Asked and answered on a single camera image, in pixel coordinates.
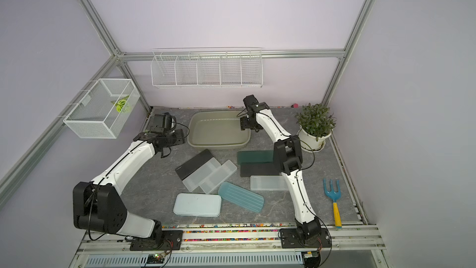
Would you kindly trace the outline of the beige plastic storage box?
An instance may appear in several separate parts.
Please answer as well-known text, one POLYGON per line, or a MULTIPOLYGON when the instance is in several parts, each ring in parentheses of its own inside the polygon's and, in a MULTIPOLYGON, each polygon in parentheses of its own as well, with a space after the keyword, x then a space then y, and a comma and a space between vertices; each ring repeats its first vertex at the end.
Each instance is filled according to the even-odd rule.
POLYGON ((198 149, 243 148, 250 141, 250 130, 241 130, 238 110, 214 110, 192 116, 188 144, 198 149))

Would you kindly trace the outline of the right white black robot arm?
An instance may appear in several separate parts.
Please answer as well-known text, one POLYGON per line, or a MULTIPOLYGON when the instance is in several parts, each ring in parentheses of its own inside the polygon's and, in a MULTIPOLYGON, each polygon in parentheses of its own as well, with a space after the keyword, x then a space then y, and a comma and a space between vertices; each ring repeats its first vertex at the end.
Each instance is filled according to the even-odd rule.
POLYGON ((254 103, 245 109, 246 115, 240 119, 240 127, 243 130, 264 130, 273 142, 273 165, 288 186, 295 210, 297 237, 303 243, 314 240, 321 235, 322 227, 304 184, 299 137, 286 131, 265 103, 254 103))

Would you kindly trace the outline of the dark green pencil case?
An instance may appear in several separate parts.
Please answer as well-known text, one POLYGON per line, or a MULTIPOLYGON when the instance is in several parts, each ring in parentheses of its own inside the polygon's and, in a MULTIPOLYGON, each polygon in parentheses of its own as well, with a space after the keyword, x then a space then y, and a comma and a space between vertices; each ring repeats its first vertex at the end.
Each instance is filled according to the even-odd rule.
POLYGON ((247 163, 272 163, 272 150, 257 150, 257 151, 239 151, 238 164, 247 163))

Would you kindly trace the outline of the teal ribbed pencil case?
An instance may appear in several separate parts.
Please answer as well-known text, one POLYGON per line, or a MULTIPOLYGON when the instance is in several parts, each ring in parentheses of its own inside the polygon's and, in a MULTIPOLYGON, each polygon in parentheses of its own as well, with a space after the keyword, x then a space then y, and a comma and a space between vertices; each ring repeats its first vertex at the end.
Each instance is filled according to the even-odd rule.
POLYGON ((254 213, 260 213, 264 208, 265 200, 261 195, 229 182, 223 182, 219 186, 218 195, 222 199, 254 213))

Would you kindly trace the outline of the aluminium front rail frame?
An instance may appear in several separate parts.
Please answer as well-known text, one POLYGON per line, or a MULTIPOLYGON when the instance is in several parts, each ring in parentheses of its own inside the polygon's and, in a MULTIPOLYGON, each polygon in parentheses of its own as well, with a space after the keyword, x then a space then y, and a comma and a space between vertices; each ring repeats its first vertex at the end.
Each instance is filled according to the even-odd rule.
POLYGON ((278 239, 291 223, 251 225, 176 225, 181 230, 177 251, 130 251, 132 240, 107 235, 97 241, 85 237, 72 268, 391 268, 387 248, 375 225, 332 225, 330 248, 283 249, 278 239))

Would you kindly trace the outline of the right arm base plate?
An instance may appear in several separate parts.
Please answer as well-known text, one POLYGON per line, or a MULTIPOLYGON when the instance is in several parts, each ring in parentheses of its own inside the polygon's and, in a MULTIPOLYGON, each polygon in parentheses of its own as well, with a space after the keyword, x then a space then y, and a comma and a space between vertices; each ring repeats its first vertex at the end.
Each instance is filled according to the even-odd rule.
POLYGON ((278 239, 283 249, 322 249, 330 248, 332 244, 332 238, 327 230, 321 231, 321 234, 317 236, 305 239, 297 228, 282 228, 278 231, 278 239))

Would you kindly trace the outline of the white mesh wall basket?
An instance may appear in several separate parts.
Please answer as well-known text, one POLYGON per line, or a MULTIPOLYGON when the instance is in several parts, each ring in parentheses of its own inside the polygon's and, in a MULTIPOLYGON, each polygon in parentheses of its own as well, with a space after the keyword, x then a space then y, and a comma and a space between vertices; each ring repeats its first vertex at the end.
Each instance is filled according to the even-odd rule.
POLYGON ((63 119, 64 124, 79 138, 116 139, 140 93, 131 79, 98 79, 63 119), (129 96, 129 113, 118 113, 111 101, 129 96))

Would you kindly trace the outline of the pale blue flat pencil case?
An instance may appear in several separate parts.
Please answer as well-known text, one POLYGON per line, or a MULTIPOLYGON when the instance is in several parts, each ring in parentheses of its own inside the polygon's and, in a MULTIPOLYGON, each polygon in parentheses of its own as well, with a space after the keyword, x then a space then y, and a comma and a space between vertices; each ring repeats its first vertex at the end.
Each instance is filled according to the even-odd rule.
POLYGON ((181 193, 177 196, 173 213, 187 217, 219 217, 222 198, 213 194, 181 193))

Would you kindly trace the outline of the translucent white pencil case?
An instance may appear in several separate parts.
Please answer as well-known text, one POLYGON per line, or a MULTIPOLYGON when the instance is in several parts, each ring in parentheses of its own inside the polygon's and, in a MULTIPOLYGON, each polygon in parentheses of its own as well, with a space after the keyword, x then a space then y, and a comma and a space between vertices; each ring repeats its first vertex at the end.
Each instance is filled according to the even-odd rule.
POLYGON ((193 192, 206 177, 215 172, 220 166, 221 163, 216 158, 212 158, 186 177, 182 182, 189 192, 193 192))
POLYGON ((250 189, 252 191, 287 191, 283 176, 251 176, 250 189))
POLYGON ((223 182, 230 178, 238 167, 231 161, 227 160, 223 165, 215 169, 209 176, 199 185, 199 188, 205 193, 210 194, 217 189, 223 182))

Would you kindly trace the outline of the dark grey pencil case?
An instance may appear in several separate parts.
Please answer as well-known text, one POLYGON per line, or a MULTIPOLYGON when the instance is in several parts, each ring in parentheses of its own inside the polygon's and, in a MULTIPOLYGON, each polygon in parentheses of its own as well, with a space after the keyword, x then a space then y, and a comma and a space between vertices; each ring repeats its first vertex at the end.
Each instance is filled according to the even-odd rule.
POLYGON ((240 165, 240 176, 279 176, 280 171, 277 170, 273 163, 243 163, 240 165))

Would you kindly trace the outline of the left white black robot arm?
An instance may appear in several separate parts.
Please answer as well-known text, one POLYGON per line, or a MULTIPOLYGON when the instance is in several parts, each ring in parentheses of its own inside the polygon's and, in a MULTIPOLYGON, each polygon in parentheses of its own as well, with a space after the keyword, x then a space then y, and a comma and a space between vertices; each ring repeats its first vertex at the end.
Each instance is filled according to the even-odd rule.
POLYGON ((121 199, 121 195, 132 177, 151 158, 166 155, 163 149, 184 143, 186 136, 182 130, 175 132, 141 132, 104 172, 89 182, 79 182, 73 189, 73 223, 83 229, 91 241, 105 235, 131 237, 154 247, 164 244, 173 247, 162 232, 162 224, 157 220, 131 213, 121 199))

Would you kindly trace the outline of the green leaf toy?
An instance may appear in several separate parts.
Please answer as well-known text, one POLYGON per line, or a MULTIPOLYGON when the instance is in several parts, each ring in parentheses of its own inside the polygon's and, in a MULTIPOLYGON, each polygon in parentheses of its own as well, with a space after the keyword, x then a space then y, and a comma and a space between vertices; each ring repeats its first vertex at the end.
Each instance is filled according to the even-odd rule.
POLYGON ((115 110, 120 114, 120 113, 129 113, 131 108, 128 103, 129 96, 125 96, 124 98, 121 98, 117 101, 111 101, 111 103, 114 105, 115 110))

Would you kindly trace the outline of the blue yellow garden fork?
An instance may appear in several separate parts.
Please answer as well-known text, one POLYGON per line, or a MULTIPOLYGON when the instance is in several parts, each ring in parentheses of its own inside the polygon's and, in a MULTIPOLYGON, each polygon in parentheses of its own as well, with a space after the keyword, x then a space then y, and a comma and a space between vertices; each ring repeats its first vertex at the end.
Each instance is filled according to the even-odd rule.
POLYGON ((336 181, 333 181, 332 179, 328 181, 326 180, 326 178, 324 178, 323 184, 324 184, 325 195, 332 201, 335 227, 342 228, 342 220, 341 220, 340 211, 337 204, 337 201, 342 196, 342 193, 340 190, 340 181, 338 179, 336 181))

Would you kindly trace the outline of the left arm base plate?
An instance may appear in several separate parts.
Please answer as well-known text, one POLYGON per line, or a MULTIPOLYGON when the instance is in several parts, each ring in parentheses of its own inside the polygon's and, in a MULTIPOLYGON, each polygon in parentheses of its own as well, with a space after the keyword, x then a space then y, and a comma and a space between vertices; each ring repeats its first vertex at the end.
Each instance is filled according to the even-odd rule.
POLYGON ((183 231, 156 230, 149 238, 133 238, 130 251, 177 251, 182 244, 183 231))

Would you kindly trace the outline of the black pencil case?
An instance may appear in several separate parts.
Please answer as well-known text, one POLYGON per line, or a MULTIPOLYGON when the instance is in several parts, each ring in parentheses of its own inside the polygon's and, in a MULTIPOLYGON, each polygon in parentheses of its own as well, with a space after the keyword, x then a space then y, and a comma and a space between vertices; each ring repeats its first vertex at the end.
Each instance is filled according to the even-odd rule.
POLYGON ((211 151, 205 149, 190 160, 186 161, 184 164, 177 167, 175 172, 180 180, 184 181, 188 176, 190 176, 212 158, 213 155, 211 151))

